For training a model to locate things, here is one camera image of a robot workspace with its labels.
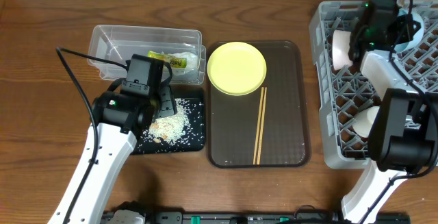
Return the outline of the pile of rice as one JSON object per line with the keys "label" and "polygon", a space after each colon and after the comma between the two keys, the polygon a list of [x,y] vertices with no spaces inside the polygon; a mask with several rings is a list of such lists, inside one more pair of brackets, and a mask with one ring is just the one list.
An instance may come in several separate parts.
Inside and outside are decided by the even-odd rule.
{"label": "pile of rice", "polygon": [[204,144],[203,104],[199,99],[175,99],[177,114],[157,119],[143,132],[144,144],[182,147]]}

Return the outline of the light blue bowl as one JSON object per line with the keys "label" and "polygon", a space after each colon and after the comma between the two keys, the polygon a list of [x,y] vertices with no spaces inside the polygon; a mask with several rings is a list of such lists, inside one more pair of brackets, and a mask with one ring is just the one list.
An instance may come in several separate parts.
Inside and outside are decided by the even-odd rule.
{"label": "light blue bowl", "polygon": [[415,11],[408,15],[407,9],[400,9],[396,19],[396,53],[402,53],[416,47],[424,35],[424,22]]}

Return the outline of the white napkin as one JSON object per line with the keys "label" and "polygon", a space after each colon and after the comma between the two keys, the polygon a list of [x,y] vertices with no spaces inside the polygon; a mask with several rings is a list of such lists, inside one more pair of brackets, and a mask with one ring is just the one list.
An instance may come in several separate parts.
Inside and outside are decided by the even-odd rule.
{"label": "white napkin", "polygon": [[185,68],[172,67],[173,74],[176,76],[185,75],[189,72],[195,71],[198,68],[198,56],[194,53],[183,52],[183,53],[173,53],[172,56],[176,58],[185,59]]}

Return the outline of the green snack wrapper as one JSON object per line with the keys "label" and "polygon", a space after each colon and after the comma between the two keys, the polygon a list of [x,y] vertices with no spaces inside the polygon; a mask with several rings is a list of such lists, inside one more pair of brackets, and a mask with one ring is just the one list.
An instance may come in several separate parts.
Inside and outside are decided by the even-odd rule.
{"label": "green snack wrapper", "polygon": [[187,60],[185,58],[179,58],[174,55],[148,51],[147,56],[150,58],[155,58],[157,60],[165,61],[169,63],[173,68],[184,69],[187,66]]}

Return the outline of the pink bowl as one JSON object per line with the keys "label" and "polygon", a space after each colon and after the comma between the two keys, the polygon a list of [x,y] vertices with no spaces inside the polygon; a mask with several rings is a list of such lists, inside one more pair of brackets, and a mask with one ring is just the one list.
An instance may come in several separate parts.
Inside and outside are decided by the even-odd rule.
{"label": "pink bowl", "polygon": [[333,68],[338,71],[345,66],[352,66],[353,61],[349,58],[351,32],[335,30],[332,40]]}

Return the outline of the yellow plate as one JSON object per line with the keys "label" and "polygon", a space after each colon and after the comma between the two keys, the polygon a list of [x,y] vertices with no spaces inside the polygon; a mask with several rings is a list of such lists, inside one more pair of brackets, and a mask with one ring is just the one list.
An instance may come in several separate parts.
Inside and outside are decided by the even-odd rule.
{"label": "yellow plate", "polygon": [[247,95],[260,87],[267,74],[263,54],[246,42],[227,42],[214,49],[207,63],[211,84],[227,95]]}

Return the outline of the pale green cup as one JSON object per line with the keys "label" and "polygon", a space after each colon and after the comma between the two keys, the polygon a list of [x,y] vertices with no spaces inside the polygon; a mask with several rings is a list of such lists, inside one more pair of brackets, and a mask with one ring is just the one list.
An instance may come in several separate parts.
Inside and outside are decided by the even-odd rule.
{"label": "pale green cup", "polygon": [[353,123],[352,128],[355,130],[357,135],[363,138],[367,138],[369,136],[378,111],[379,106],[373,106],[366,110],[360,111],[354,116],[355,122]]}

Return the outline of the wooden chopstick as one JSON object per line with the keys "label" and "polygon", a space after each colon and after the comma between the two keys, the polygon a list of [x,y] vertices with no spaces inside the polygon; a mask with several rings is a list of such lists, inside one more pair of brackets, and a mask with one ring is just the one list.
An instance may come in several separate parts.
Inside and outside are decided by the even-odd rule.
{"label": "wooden chopstick", "polygon": [[264,129],[264,121],[265,121],[265,113],[266,113],[266,97],[267,97],[267,88],[264,87],[263,107],[261,113],[261,126],[260,126],[259,144],[258,144],[258,152],[257,152],[257,165],[260,165],[260,160],[261,160],[261,146],[263,141],[263,129]]}
{"label": "wooden chopstick", "polygon": [[261,113],[262,113],[262,107],[263,107],[263,96],[264,96],[264,87],[261,87],[261,94],[260,94],[260,100],[259,100],[259,111],[257,116],[257,129],[256,129],[256,136],[255,136],[255,146],[254,146],[254,154],[253,154],[253,164],[257,164],[257,152],[258,152],[258,144],[259,144],[259,133],[260,133],[260,126],[261,126]]}

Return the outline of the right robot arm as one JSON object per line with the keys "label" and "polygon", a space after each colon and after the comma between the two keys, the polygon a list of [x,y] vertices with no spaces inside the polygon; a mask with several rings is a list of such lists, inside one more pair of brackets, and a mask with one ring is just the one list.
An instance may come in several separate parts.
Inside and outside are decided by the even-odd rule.
{"label": "right robot arm", "polygon": [[367,0],[355,28],[333,34],[334,69],[357,65],[381,98],[368,133],[371,160],[341,202],[351,223],[374,223],[402,182],[436,167],[437,94],[416,84],[396,61],[423,35],[422,17],[401,0]]}

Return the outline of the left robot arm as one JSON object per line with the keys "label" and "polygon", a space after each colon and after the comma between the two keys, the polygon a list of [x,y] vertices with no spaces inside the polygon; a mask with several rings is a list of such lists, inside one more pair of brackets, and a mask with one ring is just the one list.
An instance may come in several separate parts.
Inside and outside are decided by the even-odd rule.
{"label": "left robot arm", "polygon": [[85,147],[50,223],[99,223],[118,174],[143,131],[177,112],[169,85],[145,94],[143,85],[125,79],[114,81],[89,108]]}

